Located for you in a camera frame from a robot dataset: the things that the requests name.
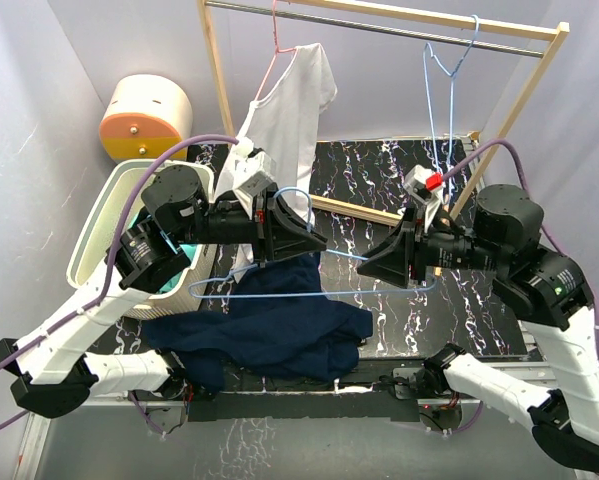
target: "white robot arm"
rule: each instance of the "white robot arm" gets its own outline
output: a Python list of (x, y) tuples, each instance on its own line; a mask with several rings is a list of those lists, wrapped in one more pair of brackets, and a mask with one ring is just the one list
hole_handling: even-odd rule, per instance
[(522, 189), (481, 190), (473, 228), (466, 229), (439, 214), (429, 221), (426, 203), (437, 210), (438, 199), (425, 190), (439, 188), (440, 179), (426, 186), (425, 175), (407, 186), (418, 193), (414, 204), (357, 272), (407, 287), (424, 280), (428, 267), (493, 271), (493, 293), (534, 336), (559, 389), (517, 380), (451, 344), (426, 359), (410, 385), (480, 399), (524, 425), (560, 464), (599, 472), (599, 321), (583, 272), (539, 243), (543, 210)]
[[(255, 159), (263, 155), (253, 153)], [(185, 371), (172, 353), (96, 355), (87, 350), (119, 317), (189, 266), (178, 248), (182, 243), (248, 243), (257, 263), (326, 249), (325, 237), (308, 231), (277, 195), (275, 184), (259, 186), (258, 192), (251, 189), (251, 210), (246, 211), (235, 195), (209, 203), (192, 169), (171, 166), (159, 172), (141, 194), (145, 207), (139, 218), (120, 237), (114, 265), (102, 260), (39, 328), (19, 340), (0, 341), (0, 362), (17, 376), (11, 387), (17, 405), (55, 418), (91, 395), (137, 389), (168, 398), (181, 392)], [(103, 298), (102, 291), (107, 292)]]

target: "black marble surface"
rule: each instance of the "black marble surface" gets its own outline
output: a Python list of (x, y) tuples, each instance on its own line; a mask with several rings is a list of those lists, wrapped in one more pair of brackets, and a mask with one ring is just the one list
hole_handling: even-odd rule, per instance
[[(437, 142), (440, 162), (432, 143), (420, 140), (319, 143), (311, 179), (311, 193), (370, 208), (401, 212), (408, 196), (406, 174), (416, 164), (447, 171), (465, 157), (461, 142), (454, 144), (446, 161), (448, 142)], [(225, 146), (191, 148), (188, 158), (210, 166), (217, 177), (227, 155)], [(449, 186), (450, 202), (457, 199), (467, 173)], [(468, 202), (459, 222), (471, 223), (474, 201)], [(316, 229), (329, 238), (330, 248), (363, 254), (388, 233), (388, 227), (336, 214), (316, 211)], [(220, 246), (213, 276), (225, 275), (236, 246)], [(334, 295), (372, 311), (374, 335), (361, 347), (363, 358), (428, 356), (452, 341), (475, 355), (523, 355), (526, 349), (517, 322), (492, 294), (490, 276), (481, 272), (445, 271), (429, 292), (405, 292), (383, 282), (358, 276), (357, 262), (324, 254), (321, 263), (325, 291), (376, 290), (374, 294)], [(232, 281), (209, 286), (207, 294), (226, 294)], [(202, 310), (227, 311), (226, 299), (204, 300)], [(136, 353), (148, 346), (140, 322), (122, 319), (94, 347), (98, 353)]]

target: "white wall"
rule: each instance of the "white wall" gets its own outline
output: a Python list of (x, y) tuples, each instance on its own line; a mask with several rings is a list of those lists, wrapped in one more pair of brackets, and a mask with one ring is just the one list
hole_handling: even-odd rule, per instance
[[(66, 265), (112, 168), (103, 106), (46, 2), (0, 0), (0, 338), (39, 325), (71, 293)], [(0, 422), (18, 412), (0, 374)], [(0, 479), (25, 420), (0, 433)]]
[[(214, 84), (199, 27), (195, 0), (49, 0), (66, 35), (104, 102), (119, 79), (155, 73), (177, 82), (190, 97), (195, 133), (223, 130)], [(235, 0), (270, 7), (270, 0)], [(483, 18), (539, 24), (548, 0), (391, 0), (388, 3)], [(390, 27), (471, 38), (472, 32), (345, 12), (288, 6), (307, 12)], [(267, 16), (213, 10), (235, 126), (245, 118), (273, 52), (272, 20)], [(321, 139), (360, 139), (429, 135), (422, 73), (424, 42), (340, 27), (279, 20), (282, 46), (321, 42), (329, 57), (339, 96), (322, 117)], [(484, 34), (484, 41), (506, 40)], [(508, 39), (511, 45), (527, 41)], [(435, 47), (447, 63), (463, 47)], [(456, 131), (480, 130), (520, 57), (475, 50), (457, 83)], [(431, 75), (438, 131), (448, 131), (448, 78)]]
[[(570, 22), (571, 33), (508, 139), (547, 225), (599, 295), (599, 1), (554, 0), (542, 23), (559, 20)], [(511, 77), (484, 140), (496, 134), (532, 63), (523, 61)], [(497, 153), (486, 178), (517, 181), (506, 153)]]

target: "metal rod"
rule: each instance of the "metal rod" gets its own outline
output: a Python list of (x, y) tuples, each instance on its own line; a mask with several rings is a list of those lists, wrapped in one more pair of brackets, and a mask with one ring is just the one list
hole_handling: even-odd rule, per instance
[[(256, 13), (258, 15), (272, 15), (272, 10), (267, 8), (251, 7), (249, 5), (239, 5), (236, 3), (217, 2), (215, 0), (207, 0), (206, 6), (221, 8), (225, 10), (235, 10), (237, 12)], [(366, 32), (384, 33), (386, 35), (396, 35), (398, 37), (419, 38), (430, 42), (449, 43), (451, 45), (461, 45), (467, 47), (470, 40), (464, 40), (456, 37), (446, 37), (444, 35), (433, 35), (430, 33), (411, 32), (409, 30), (401, 30), (398, 28), (380, 27), (378, 25), (369, 25), (367, 23), (350, 22), (347, 20), (336, 20), (334, 18), (317, 17), (315, 15), (306, 15), (304, 13), (292, 13), (277, 11), (275, 15), (280, 18), (289, 18), (291, 20), (303, 20), (311, 23), (321, 23), (324, 25), (335, 25), (337, 27), (352, 28), (355, 30), (364, 30)], [(543, 52), (534, 50), (526, 50), (523, 48), (508, 47), (506, 45), (497, 45), (494, 43), (475, 42), (472, 48), (480, 50), (491, 50), (493, 52), (511, 53), (513, 55), (522, 55), (525, 57), (542, 58)]]

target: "white laundry basket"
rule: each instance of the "white laundry basket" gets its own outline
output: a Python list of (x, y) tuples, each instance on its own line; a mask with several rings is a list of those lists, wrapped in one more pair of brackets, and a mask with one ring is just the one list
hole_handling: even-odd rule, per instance
[[(151, 163), (152, 160), (127, 160), (120, 163), (108, 178), (81, 230), (79, 240), (77, 240), (77, 245), (72, 252), (72, 257), (68, 264), (68, 283), (74, 288), (79, 288), (83, 285), (97, 264), (104, 258), (106, 250), (112, 242), (114, 229), (121, 215), (123, 205), (128, 198), (128, 194)], [(175, 160), (167, 160), (161, 168), (170, 165), (184, 165), (194, 168), (199, 174), (201, 184), (206, 190), (206, 195), (208, 198), (212, 197), (214, 175), (210, 168), (204, 165)], [(144, 188), (151, 182), (152, 179), (148, 180)], [(128, 227), (130, 221), (142, 206), (143, 202), (141, 198), (137, 197), (130, 210), (126, 227)], [(173, 313), (197, 310), (201, 300), (191, 296), (188, 293), (187, 286), (192, 282), (205, 280), (210, 277), (216, 251), (216, 245), (197, 245), (190, 267), (182, 272), (175, 288), (168, 293), (152, 295), (143, 304), (135, 306), (126, 315), (141, 320), (150, 320)], [(205, 285), (200, 285), (196, 287), (196, 292), (202, 295), (204, 289)]]

